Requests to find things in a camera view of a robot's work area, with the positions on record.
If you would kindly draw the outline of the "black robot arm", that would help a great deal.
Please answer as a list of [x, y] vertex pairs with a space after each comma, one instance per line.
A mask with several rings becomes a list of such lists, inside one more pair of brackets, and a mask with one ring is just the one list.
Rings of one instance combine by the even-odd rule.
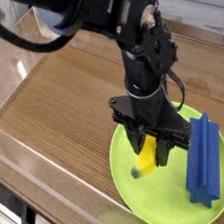
[[113, 120], [122, 124], [140, 155], [148, 135], [155, 138], [155, 163], [168, 164], [170, 150], [190, 145], [191, 125], [182, 106], [168, 97], [167, 80], [184, 87], [172, 70], [177, 46], [157, 0], [14, 0], [33, 6], [51, 31], [64, 37], [78, 30], [113, 39], [121, 50], [126, 95], [109, 99]]

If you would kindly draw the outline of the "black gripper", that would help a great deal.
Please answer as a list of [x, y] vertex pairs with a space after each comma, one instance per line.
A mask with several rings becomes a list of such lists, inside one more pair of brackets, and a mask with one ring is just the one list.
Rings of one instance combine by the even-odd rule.
[[191, 125], [180, 115], [184, 103], [170, 102], [164, 89], [147, 97], [114, 96], [109, 99], [113, 120], [126, 129], [129, 143], [139, 155], [146, 134], [156, 138], [156, 163], [168, 164], [169, 151], [178, 146], [188, 149]]

